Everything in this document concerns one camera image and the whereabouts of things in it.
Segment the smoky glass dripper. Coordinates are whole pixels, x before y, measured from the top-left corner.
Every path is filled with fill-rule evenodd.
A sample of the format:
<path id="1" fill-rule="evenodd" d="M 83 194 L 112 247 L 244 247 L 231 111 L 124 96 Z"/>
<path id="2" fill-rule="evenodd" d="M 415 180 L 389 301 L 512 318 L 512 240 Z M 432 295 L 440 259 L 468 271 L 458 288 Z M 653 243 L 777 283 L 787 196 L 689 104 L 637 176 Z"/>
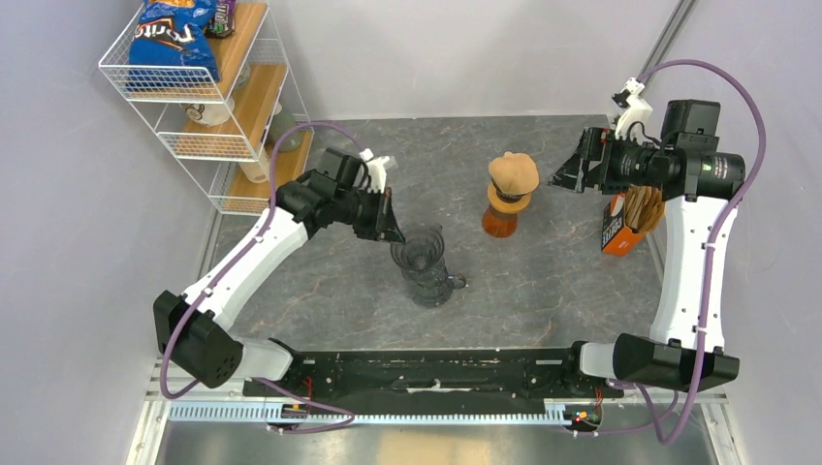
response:
<path id="1" fill-rule="evenodd" d="M 440 224 L 415 225 L 404 232 L 405 242 L 391 245 L 391 257 L 407 271 L 434 268 L 445 253 L 443 227 Z"/>

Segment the wooden ring dripper holder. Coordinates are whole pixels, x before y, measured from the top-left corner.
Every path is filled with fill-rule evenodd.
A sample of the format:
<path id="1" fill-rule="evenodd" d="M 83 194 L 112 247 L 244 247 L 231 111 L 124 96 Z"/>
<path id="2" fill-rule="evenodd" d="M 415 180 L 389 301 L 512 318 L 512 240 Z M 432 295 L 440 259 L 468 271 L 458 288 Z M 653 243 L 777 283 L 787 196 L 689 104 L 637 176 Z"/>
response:
<path id="1" fill-rule="evenodd" d="M 488 185 L 487 197 L 490 207 L 503 214 L 518 214 L 526 209 L 532 200 L 531 193 L 508 195 L 501 192 L 493 182 Z"/>

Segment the clear glass pitcher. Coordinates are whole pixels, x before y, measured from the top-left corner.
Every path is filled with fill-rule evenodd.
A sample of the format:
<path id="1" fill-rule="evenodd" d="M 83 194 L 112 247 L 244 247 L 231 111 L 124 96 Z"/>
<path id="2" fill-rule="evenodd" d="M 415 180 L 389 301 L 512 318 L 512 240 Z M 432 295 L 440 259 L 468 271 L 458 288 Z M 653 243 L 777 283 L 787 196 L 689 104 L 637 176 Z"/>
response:
<path id="1" fill-rule="evenodd" d="M 448 270 L 444 257 L 436 261 L 417 257 L 411 262 L 402 262 L 399 267 L 406 294 L 415 304 L 425 308 L 443 305 L 454 290 L 467 286 L 463 274 Z"/>

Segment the orange glass carafe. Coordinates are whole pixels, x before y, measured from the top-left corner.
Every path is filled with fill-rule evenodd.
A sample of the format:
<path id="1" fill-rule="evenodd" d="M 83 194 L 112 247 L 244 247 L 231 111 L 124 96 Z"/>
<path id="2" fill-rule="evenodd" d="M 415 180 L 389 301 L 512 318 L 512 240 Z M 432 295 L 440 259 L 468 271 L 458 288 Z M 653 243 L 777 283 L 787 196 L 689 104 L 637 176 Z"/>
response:
<path id="1" fill-rule="evenodd" d="M 486 234 L 495 238 L 510 237 L 518 227 L 517 213 L 502 212 L 489 206 L 482 217 L 482 228 Z"/>

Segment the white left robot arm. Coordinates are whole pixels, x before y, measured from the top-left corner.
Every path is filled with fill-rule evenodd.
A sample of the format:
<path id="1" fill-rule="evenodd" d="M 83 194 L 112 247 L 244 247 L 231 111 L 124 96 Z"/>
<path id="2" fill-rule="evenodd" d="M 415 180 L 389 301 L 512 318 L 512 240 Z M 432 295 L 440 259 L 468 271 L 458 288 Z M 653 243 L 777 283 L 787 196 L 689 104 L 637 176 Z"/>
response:
<path id="1" fill-rule="evenodd" d="M 233 377 L 278 381 L 295 356 L 284 344 L 234 337 L 230 330 L 250 297 L 286 258 L 334 223 L 364 240 L 402 244 L 389 170 L 391 156 L 357 155 L 331 147 L 320 165 L 275 191 L 244 238 L 183 292 L 160 293 L 152 304 L 161 376 L 170 364 L 195 383 L 219 388 Z"/>

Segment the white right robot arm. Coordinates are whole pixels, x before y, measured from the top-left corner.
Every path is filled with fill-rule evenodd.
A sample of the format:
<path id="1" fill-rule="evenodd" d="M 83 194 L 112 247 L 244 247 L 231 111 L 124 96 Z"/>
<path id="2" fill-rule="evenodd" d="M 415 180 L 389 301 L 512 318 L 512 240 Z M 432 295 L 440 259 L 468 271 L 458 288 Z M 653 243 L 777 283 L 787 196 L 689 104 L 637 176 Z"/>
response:
<path id="1" fill-rule="evenodd" d="M 575 370 L 588 377 L 655 388 L 703 391 L 737 379 L 721 327 L 724 254 L 735 220 L 731 199 L 745 178 L 742 156 L 718 151 L 721 105 L 668 103 L 660 141 L 622 139 L 602 127 L 583 130 L 551 185 L 605 195 L 630 187 L 660 193 L 667 229 L 662 294 L 647 336 L 622 333 L 610 344 L 573 344 Z"/>

